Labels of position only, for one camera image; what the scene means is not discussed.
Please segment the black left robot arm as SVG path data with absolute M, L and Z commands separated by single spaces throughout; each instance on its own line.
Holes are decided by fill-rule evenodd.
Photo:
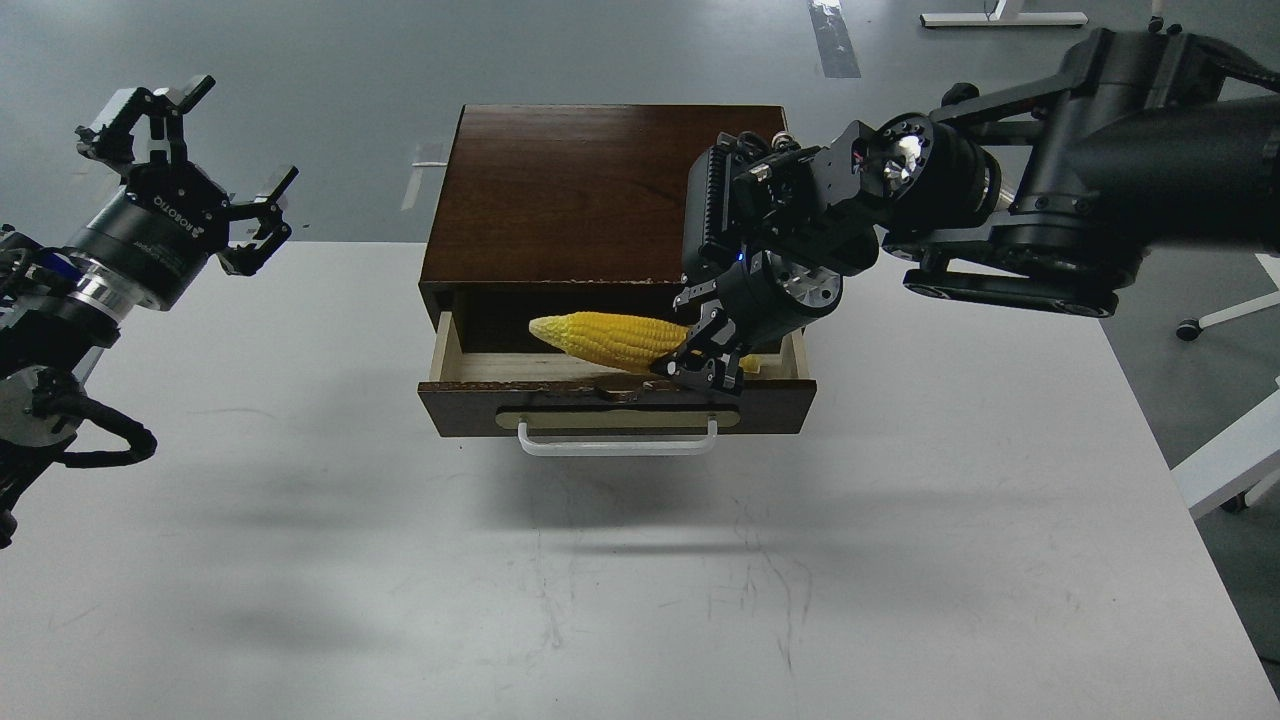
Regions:
M 291 237 L 287 167 L 269 190 L 237 202 L 189 160 L 186 114 L 214 86 L 116 91 L 78 152 L 118 173 L 119 190 L 63 246 L 3 227 L 1 488 L 3 544 L 17 532 L 19 497 L 52 464 L 122 468 L 154 456 L 143 424 L 84 392 L 102 352 L 134 307 L 169 310 L 216 258 L 230 275 L 253 275 Z

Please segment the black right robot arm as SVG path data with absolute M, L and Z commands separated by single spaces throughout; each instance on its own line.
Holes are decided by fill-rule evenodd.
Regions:
M 1059 70 L 826 146 L 719 135 L 687 178 L 681 309 L 652 370 L 739 395 L 882 254 L 911 292 L 1106 318 L 1161 243 L 1277 251 L 1277 72 L 1203 35 L 1097 29 Z

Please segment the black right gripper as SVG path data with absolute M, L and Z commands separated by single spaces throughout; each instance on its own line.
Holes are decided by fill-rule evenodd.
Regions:
M 673 309 L 695 307 L 677 346 L 650 370 L 705 393 L 742 393 L 746 348 L 758 348 L 828 316 L 844 296 L 844 277 L 772 251 L 740 258 L 716 281 L 686 284 Z

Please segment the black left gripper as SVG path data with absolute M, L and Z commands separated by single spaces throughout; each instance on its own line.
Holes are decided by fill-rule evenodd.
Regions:
M 284 196 L 300 174 L 287 165 L 251 201 L 227 191 L 189 161 L 183 118 L 216 81 L 196 76 L 183 88 L 120 88 L 90 126 L 76 127 L 76 151 L 115 172 L 123 186 L 68 243 L 141 287 L 143 305 L 168 311 L 218 252 L 228 275 L 256 275 L 292 236 Z M 133 129 L 148 120 L 147 160 L 134 156 Z M 259 223 L 248 243 L 230 246 L 229 224 Z

